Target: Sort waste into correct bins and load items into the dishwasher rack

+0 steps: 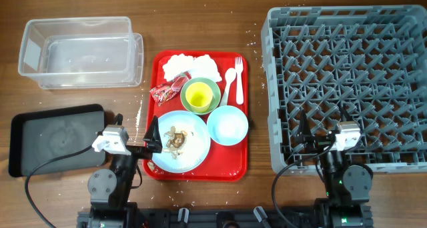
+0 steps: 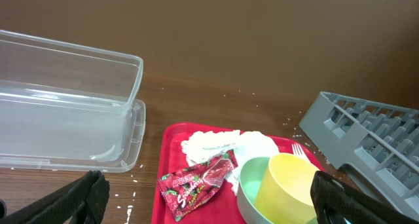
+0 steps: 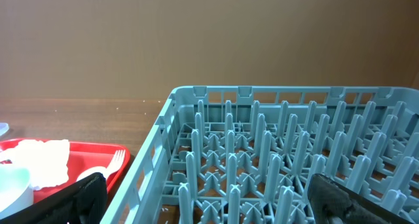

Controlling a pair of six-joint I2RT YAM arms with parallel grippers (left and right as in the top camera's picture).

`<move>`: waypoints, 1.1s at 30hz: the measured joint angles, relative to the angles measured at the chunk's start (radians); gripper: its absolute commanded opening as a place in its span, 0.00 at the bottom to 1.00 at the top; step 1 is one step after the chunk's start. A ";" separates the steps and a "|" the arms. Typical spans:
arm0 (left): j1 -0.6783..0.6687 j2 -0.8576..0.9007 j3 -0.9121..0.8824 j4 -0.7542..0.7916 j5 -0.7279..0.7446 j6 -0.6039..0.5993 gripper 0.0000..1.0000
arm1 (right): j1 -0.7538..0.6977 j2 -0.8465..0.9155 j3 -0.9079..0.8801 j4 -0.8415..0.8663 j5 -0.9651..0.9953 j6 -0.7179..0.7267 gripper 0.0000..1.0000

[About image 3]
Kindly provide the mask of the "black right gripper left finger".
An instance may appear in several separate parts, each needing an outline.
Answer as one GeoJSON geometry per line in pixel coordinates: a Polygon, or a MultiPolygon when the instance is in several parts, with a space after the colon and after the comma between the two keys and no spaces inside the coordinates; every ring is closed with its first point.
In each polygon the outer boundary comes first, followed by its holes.
{"type": "Polygon", "coordinates": [[[106,209],[107,183],[93,173],[1,220],[2,224],[98,224],[106,209]]]}

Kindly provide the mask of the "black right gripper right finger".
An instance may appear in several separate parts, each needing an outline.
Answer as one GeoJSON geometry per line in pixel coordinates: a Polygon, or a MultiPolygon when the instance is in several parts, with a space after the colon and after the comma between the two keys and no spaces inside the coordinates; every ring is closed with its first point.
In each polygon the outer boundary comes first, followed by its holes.
{"type": "Polygon", "coordinates": [[[323,174],[312,175],[308,185],[307,197],[317,224],[409,222],[323,174]]]}

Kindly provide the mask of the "white plastic fork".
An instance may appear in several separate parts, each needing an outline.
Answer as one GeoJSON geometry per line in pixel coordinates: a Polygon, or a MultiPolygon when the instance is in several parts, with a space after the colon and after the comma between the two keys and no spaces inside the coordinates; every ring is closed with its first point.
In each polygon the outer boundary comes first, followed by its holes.
{"type": "Polygon", "coordinates": [[[118,172],[123,165],[126,151],[118,150],[115,152],[113,158],[111,159],[106,171],[104,173],[105,179],[107,179],[111,174],[118,172]]]}

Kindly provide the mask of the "white napkin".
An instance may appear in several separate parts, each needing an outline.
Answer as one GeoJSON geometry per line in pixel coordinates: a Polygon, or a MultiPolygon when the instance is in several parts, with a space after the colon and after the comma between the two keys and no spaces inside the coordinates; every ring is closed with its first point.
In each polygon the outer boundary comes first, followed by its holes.
{"type": "Polygon", "coordinates": [[[69,140],[22,140],[18,145],[1,150],[1,161],[10,160],[30,173],[34,191],[56,187],[69,180],[69,140]]]}

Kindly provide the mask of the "light blue bowl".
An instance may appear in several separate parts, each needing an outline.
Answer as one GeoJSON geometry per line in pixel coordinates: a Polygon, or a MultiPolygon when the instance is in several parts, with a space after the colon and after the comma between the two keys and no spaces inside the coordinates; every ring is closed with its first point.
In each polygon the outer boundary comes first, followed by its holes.
{"type": "Polygon", "coordinates": [[[13,164],[1,164],[1,219],[33,204],[30,172],[13,164]]]}

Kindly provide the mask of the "white plastic spoon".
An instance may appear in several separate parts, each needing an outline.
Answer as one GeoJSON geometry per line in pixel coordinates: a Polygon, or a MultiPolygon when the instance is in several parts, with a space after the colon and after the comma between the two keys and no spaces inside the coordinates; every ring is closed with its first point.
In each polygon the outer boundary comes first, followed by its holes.
{"type": "Polygon", "coordinates": [[[101,174],[103,175],[103,177],[104,177],[105,179],[107,179],[107,177],[108,177],[107,168],[106,168],[106,167],[103,167],[103,166],[95,166],[95,167],[91,167],[91,168],[89,168],[89,169],[87,169],[87,170],[83,171],[83,172],[82,172],[82,173],[78,176],[77,181],[80,181],[80,180],[82,180],[82,179],[84,179],[84,178],[88,177],[89,175],[94,174],[94,173],[97,173],[97,172],[101,173],[101,174]]]}

